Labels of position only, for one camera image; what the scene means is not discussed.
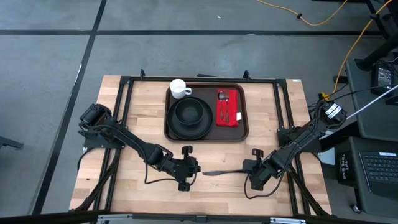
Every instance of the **brown tray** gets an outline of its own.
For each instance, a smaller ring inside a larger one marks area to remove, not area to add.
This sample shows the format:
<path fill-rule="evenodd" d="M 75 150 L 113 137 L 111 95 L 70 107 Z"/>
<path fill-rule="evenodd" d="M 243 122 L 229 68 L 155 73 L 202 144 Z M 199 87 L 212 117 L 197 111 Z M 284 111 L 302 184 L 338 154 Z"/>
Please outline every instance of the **brown tray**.
<path fill-rule="evenodd" d="M 197 97 L 208 103 L 213 112 L 213 124 L 209 133 L 201 139 L 193 141 L 242 141 L 246 139 L 249 134 L 248 114 L 246 112 L 244 91 L 241 86 L 234 83 L 187 83 L 187 87 L 192 89 L 192 94 L 190 96 Z M 218 89 L 238 91 L 238 111 L 242 113 L 242 120 L 239 121 L 238 127 L 229 128 L 216 126 L 215 112 Z M 166 91 L 164 134 L 170 141 L 188 141 L 176 137 L 166 122 L 167 112 L 176 101 L 177 100 L 171 94 L 170 88 L 168 88 Z"/>

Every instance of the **keyboard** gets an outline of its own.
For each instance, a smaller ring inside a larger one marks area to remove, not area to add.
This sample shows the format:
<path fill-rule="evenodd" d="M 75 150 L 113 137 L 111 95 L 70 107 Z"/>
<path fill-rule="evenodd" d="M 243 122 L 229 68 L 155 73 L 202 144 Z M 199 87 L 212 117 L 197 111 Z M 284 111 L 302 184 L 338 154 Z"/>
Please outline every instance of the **keyboard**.
<path fill-rule="evenodd" d="M 396 153 L 361 152 L 361 160 L 370 190 L 372 190 L 371 182 L 398 184 L 398 156 Z"/>

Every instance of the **gray carpet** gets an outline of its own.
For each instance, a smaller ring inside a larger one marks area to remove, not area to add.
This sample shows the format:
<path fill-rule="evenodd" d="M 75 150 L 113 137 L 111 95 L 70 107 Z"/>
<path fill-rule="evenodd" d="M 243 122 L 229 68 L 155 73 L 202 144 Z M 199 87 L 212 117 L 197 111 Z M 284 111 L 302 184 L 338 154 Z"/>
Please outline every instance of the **gray carpet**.
<path fill-rule="evenodd" d="M 3 0 L 0 29 L 91 30 L 100 2 Z M 311 22 L 324 20 L 340 5 L 311 0 L 269 2 L 295 9 Z M 293 14 L 250 0 L 108 0 L 99 29 L 361 30 L 368 20 L 364 4 L 347 4 L 330 23 L 309 27 Z M 22 151 L 0 150 L 0 217 L 25 215 L 29 210 L 87 41 L 87 35 L 0 35 L 0 136 L 25 143 Z M 241 77 L 249 70 L 252 77 L 302 79 L 310 104 L 320 91 L 332 91 L 332 77 L 354 41 L 355 37 L 309 36 L 97 36 L 43 212 L 68 210 L 83 145 L 83 137 L 77 134 L 78 117 L 96 101 L 103 75 L 137 75 L 144 69 L 148 76 Z M 364 57 L 382 43 L 379 37 L 364 37 L 352 58 Z M 348 91 L 346 87 L 340 94 Z M 350 97 L 340 103 L 349 114 L 353 112 Z M 351 189 L 329 178 L 331 171 L 324 172 L 335 215 L 396 221 L 353 213 Z"/>

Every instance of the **spoon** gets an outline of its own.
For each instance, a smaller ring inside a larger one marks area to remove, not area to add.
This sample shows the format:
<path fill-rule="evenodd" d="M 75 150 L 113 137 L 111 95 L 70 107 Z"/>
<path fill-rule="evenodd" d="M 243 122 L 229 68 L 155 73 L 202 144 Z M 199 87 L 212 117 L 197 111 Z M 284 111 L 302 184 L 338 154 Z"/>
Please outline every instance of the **spoon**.
<path fill-rule="evenodd" d="M 220 118 L 222 120 L 224 120 L 224 114 L 223 114 L 223 99 L 225 99 L 225 94 L 223 91 L 220 91 L 218 93 L 218 99 L 221 101 L 221 114 L 220 114 Z"/>

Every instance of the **white cable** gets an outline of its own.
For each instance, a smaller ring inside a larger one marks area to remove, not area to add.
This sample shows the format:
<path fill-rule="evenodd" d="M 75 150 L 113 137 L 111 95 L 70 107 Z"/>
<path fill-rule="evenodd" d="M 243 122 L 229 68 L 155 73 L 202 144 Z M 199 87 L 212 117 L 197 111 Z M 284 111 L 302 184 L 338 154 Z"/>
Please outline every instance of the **white cable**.
<path fill-rule="evenodd" d="M 396 88 L 398 88 L 398 85 L 394 86 L 392 89 L 390 89 L 389 91 L 381 94 L 379 97 L 377 97 L 376 99 L 372 100 L 370 103 L 368 103 L 367 105 L 365 105 L 364 107 L 362 107 L 361 109 L 355 111 L 355 113 L 349 115 L 347 117 L 347 119 L 352 118 L 353 116 L 355 116 L 356 114 L 358 114 L 359 112 L 361 112 L 362 110 L 365 110 L 368 106 L 372 105 L 374 102 L 376 102 L 378 99 L 382 98 L 383 96 L 387 95 L 389 92 L 395 90 Z"/>
<path fill-rule="evenodd" d="M 392 60 L 392 61 L 389 61 L 388 63 L 395 62 L 397 59 L 398 59 L 398 57 L 396 57 L 396 58 L 395 58 L 394 60 Z"/>

